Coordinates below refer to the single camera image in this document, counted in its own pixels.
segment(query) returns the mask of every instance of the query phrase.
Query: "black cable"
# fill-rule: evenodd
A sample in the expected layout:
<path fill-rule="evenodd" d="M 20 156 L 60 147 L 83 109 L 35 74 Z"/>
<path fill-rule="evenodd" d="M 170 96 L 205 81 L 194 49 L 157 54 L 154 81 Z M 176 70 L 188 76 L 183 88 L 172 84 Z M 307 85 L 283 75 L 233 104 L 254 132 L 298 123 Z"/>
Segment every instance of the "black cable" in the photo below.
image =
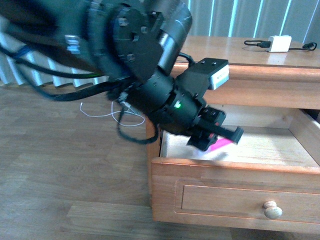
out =
<path fill-rule="evenodd" d="M 263 40 L 245 40 L 244 44 L 247 46 L 257 46 L 260 48 L 270 48 L 271 41 L 263 41 Z M 310 42 L 303 45 L 301 48 L 289 48 L 289 50 L 303 50 L 303 51 L 314 51 L 317 48 L 316 42 Z"/>
<path fill-rule="evenodd" d="M 263 41 L 263 40 L 245 40 L 244 45 L 257 46 L 260 48 L 270 48 L 271 42 L 270 41 Z"/>
<path fill-rule="evenodd" d="M 303 51 L 314 51 L 317 48 L 317 43 L 316 42 L 309 42 L 306 43 L 305 45 L 302 46 L 302 48 L 289 48 L 289 50 L 303 50 Z"/>
<path fill-rule="evenodd" d="M 99 74 L 99 73 L 80 73 L 80 74 L 76 74 L 76 73 L 67 73 L 67 72 L 61 72 L 61 71 L 55 71 L 55 70 L 51 70 L 36 64 L 33 64 L 32 62 L 29 62 L 23 58 L 20 57 L 16 57 L 19 55 L 19 52 L 15 53 L 15 52 L 11 52 L 7 49 L 5 49 L 4 47 L 2 47 L 2 45 L 0 45 L 0 52 L 2 52 L 3 54 L 9 56 L 12 59 L 15 59 L 17 64 L 23 64 L 31 69 L 37 70 L 39 72 L 45 73 L 45 74 L 49 74 L 49 75 L 53 75 L 53 76 L 57 76 L 57 77 L 61 77 L 61 78 L 66 78 L 66 79 L 92 79 L 92 78 L 98 78 L 98 77 L 102 77 L 104 76 L 103 74 Z"/>
<path fill-rule="evenodd" d="M 195 60 L 192 58 L 192 56 L 188 55 L 188 54 L 185 54 L 183 52 L 179 52 L 179 57 L 183 57 L 185 59 L 187 59 L 187 61 L 189 62 L 189 68 L 196 64 Z"/>
<path fill-rule="evenodd" d="M 16 65 L 16 69 L 19 72 L 19 74 L 23 77 L 23 79 L 28 84 L 30 84 L 31 87 L 36 92 L 38 92 L 39 94 L 41 94 L 47 99 L 57 101 L 57 102 L 70 102 L 70 101 L 85 99 L 100 93 L 110 91 L 112 89 L 119 87 L 120 85 L 119 83 L 102 82 L 98 85 L 90 86 L 76 92 L 70 92 L 70 93 L 64 93 L 64 94 L 51 94 L 47 91 L 44 91 L 40 86 L 35 85 L 34 82 L 31 79 L 29 79 L 29 77 L 22 71 L 22 69 L 18 65 Z"/>
<path fill-rule="evenodd" d="M 133 143 L 136 143 L 136 144 L 141 144 L 141 145 L 152 144 L 155 141 L 157 141 L 157 139 L 159 138 L 159 129 L 158 129 L 157 125 L 154 122 L 152 122 L 153 127 L 154 127 L 154 136 L 150 137 L 148 139 L 137 139 L 137 138 L 131 137 L 131 136 L 127 135 L 126 133 L 122 132 L 120 123 L 122 121 L 122 118 L 123 118 L 124 114 L 125 114 L 125 107 L 123 106 L 121 108 L 121 112 L 120 112 L 119 118 L 118 118 L 118 123 L 117 123 L 117 126 L 116 126 L 118 134 L 122 138 L 124 138 L 124 139 L 126 139 L 126 140 L 128 140 L 130 142 L 133 142 Z"/>

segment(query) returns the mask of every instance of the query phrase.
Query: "wooden nightstand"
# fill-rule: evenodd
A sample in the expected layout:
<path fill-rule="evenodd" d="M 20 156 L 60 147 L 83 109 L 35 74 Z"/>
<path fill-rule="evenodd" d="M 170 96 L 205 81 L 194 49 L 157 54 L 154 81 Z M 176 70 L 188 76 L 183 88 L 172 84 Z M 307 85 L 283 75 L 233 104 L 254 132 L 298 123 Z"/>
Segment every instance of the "wooden nightstand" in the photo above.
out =
<path fill-rule="evenodd" d="M 182 51 L 196 61 L 229 60 L 230 80 L 205 99 L 245 134 L 209 160 L 166 133 L 162 149 L 149 145 L 153 218 L 319 233 L 320 124 L 299 109 L 320 109 L 320 51 L 268 53 L 244 40 L 188 37 Z M 178 62 L 172 74 L 186 67 Z M 150 123 L 146 132 L 153 134 Z"/>

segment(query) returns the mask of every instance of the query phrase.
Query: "vertical blind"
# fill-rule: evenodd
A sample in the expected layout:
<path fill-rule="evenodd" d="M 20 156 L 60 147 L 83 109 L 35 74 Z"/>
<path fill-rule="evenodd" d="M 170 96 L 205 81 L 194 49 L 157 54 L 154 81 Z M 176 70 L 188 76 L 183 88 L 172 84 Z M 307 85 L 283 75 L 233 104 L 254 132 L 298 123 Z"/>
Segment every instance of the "vertical blind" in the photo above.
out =
<path fill-rule="evenodd" d="M 290 35 L 293 41 L 319 42 L 320 0 L 183 0 L 193 17 L 190 35 L 242 38 L 268 38 Z M 3 34 L 7 21 L 0 17 L 0 43 L 17 50 L 22 43 Z M 33 63 L 57 71 L 85 73 L 62 66 L 46 56 L 30 52 L 26 58 Z M 0 79 L 4 84 L 23 84 L 13 61 L 0 54 Z M 66 79 L 49 76 L 25 68 L 37 85 L 53 83 L 56 87 L 73 84 L 80 87 L 107 81 L 107 77 L 93 79 Z"/>

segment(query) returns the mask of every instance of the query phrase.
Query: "white charger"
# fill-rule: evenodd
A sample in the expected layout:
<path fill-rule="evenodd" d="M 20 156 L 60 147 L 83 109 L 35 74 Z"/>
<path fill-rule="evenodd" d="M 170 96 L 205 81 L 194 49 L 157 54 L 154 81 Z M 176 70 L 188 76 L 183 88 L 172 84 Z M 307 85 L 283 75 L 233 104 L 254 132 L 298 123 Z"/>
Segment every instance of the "white charger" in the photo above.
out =
<path fill-rule="evenodd" d="M 271 36 L 269 42 L 270 47 L 267 49 L 270 53 L 286 53 L 289 51 L 292 37 L 289 35 L 284 36 Z"/>

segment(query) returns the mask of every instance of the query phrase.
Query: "pink object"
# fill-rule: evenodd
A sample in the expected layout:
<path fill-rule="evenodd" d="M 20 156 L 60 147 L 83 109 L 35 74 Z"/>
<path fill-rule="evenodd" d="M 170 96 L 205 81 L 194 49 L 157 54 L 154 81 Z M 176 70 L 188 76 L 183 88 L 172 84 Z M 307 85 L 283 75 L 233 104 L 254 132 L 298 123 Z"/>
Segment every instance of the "pink object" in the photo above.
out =
<path fill-rule="evenodd" d="M 210 146 L 210 151 L 213 152 L 217 149 L 220 149 L 220 148 L 227 146 L 229 144 L 232 144 L 232 143 L 233 142 L 231 140 L 226 139 L 226 138 L 218 139 L 215 144 Z"/>

